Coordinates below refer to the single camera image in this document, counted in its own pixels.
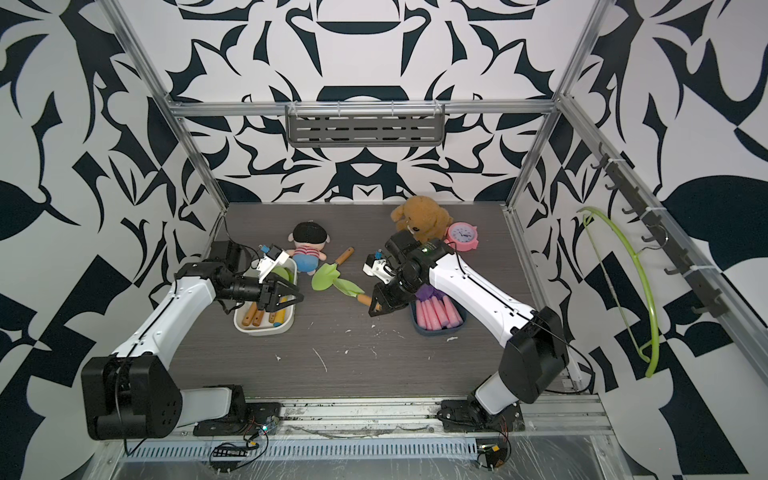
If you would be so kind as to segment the purple shovel pink handle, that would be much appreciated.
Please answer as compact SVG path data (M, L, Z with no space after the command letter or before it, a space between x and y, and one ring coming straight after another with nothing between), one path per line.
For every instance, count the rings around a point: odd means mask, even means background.
M439 300L437 297L433 296L430 298L430 304L435 313L435 319L437 323L440 325L440 328L441 329L448 328L450 326L450 317L448 316L445 310L443 302Z
M446 312L446 317L449 321L450 328L458 328L463 324L463 319L459 314L457 308L453 304L452 300L448 296L442 298L443 307Z
M424 310L424 302L428 300L432 295L432 287L429 285L423 285L416 293L416 321L417 325L423 329L429 331L431 329L431 322L428 314Z

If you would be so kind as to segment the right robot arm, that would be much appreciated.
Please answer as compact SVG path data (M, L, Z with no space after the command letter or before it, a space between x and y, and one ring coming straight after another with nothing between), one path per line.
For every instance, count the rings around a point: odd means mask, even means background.
M405 309L430 286L478 320L503 349L497 370L464 400L444 400L436 414L447 431L501 429L506 410L534 403L569 364L563 322L551 308L536 310L474 271L450 244L426 243L408 231L392 235L363 271L377 278L368 309L381 316Z

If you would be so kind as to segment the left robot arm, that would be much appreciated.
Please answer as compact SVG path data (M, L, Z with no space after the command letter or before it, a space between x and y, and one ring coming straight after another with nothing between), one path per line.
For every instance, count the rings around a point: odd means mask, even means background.
M248 277L222 262L184 265L165 299L110 355L81 371L88 435L97 441L164 438L178 427L227 417L232 386L182 390L169 367L200 314L217 301L251 302L276 312L302 302L296 285L275 273Z

